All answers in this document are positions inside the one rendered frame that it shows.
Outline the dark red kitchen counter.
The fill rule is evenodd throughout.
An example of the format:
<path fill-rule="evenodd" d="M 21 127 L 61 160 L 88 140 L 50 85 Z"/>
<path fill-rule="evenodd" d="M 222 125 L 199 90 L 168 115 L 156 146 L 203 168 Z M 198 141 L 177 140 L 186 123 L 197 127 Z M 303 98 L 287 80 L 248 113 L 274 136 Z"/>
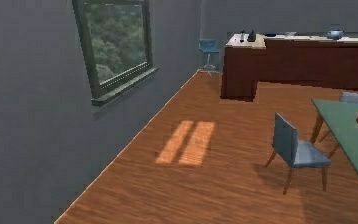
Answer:
<path fill-rule="evenodd" d="M 358 91 L 358 38 L 320 36 L 266 37 L 225 45 L 221 84 L 223 99 L 252 101 L 260 82 Z"/>

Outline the green dining table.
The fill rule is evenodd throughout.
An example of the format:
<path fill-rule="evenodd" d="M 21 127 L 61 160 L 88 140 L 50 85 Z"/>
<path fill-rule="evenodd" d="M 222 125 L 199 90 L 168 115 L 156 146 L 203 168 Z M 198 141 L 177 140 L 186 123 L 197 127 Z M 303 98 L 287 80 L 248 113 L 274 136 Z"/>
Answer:
<path fill-rule="evenodd" d="M 312 99 L 312 103 L 317 117 L 310 142 L 316 142 L 325 123 L 358 174 L 358 104 L 325 99 Z"/>

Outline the blue swivel stool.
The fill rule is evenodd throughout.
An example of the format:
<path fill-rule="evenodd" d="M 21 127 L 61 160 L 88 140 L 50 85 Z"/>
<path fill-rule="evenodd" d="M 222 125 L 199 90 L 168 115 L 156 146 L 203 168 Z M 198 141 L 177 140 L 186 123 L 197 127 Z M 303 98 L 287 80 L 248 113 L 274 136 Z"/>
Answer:
<path fill-rule="evenodd" d="M 207 56 L 206 64 L 203 66 L 203 70 L 208 74 L 215 72 L 216 66 L 212 63 L 212 55 L 219 53 L 216 41 L 214 39 L 200 39 L 199 50 L 202 54 Z"/>

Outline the dark framed window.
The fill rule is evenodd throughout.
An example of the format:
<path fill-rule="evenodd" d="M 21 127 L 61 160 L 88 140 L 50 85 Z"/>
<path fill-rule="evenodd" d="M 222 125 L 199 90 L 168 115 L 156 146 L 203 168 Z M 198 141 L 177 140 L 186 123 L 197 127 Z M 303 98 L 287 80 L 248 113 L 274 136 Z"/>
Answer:
<path fill-rule="evenodd" d="M 91 88 L 101 107 L 157 71 L 149 0 L 71 0 Z"/>

